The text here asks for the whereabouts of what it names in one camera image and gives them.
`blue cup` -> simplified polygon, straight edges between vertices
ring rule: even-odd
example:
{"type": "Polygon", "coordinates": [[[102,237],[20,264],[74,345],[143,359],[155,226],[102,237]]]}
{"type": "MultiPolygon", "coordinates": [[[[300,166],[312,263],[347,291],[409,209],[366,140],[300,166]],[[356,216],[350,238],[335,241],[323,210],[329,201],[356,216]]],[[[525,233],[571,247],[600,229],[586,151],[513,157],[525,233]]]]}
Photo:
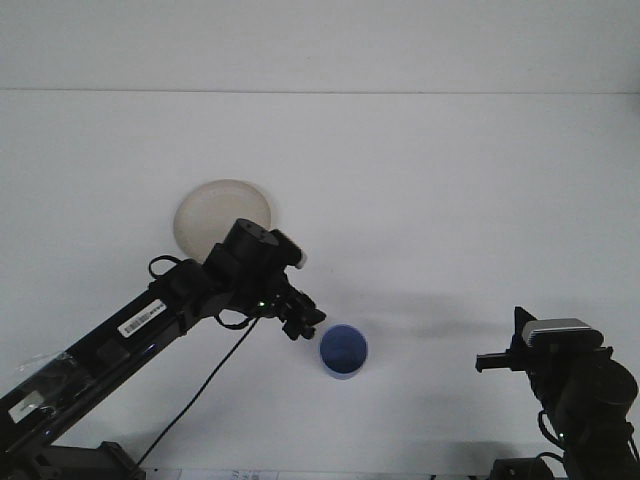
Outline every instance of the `blue cup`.
{"type": "Polygon", "coordinates": [[[340,380],[353,377],[367,359],[367,341],[351,325],[334,325],[320,341],[320,358],[329,374],[340,380]]]}

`white backdrop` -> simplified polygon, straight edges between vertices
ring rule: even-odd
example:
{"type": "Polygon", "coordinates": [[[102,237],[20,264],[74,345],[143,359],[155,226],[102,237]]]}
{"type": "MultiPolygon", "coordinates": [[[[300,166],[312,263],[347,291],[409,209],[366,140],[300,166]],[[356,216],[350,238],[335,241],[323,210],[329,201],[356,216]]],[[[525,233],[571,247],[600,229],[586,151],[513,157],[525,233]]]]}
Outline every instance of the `white backdrop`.
{"type": "MultiPolygon", "coordinates": [[[[486,472],[548,448],[523,374],[479,375],[514,305],[640,373],[639,95],[0,93],[0,365],[63,350],[179,254],[193,187],[254,183],[293,283],[367,336],[350,381],[264,321],[149,464],[486,472]]],[[[237,336],[203,322],[64,439],[139,455],[237,336]]],[[[640,425],[637,409],[630,416],[640,425]]]]}
{"type": "Polygon", "coordinates": [[[637,0],[4,0],[0,87],[638,92],[637,0]]]}

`barcode sticker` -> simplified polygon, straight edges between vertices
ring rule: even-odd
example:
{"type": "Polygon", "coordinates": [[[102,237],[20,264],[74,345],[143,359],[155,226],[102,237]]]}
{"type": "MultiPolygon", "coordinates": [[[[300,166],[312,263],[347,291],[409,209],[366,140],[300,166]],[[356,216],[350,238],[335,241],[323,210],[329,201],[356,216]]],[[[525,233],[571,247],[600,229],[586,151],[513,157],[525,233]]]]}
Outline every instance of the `barcode sticker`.
{"type": "Polygon", "coordinates": [[[43,403],[44,398],[42,398],[42,395],[37,390],[34,390],[9,410],[9,415],[11,415],[14,423],[18,423],[31,412],[40,408],[43,403]]]}
{"type": "Polygon", "coordinates": [[[154,300],[134,317],[120,325],[118,331],[124,338],[129,338],[166,309],[167,306],[164,303],[160,300],[154,300]]]}

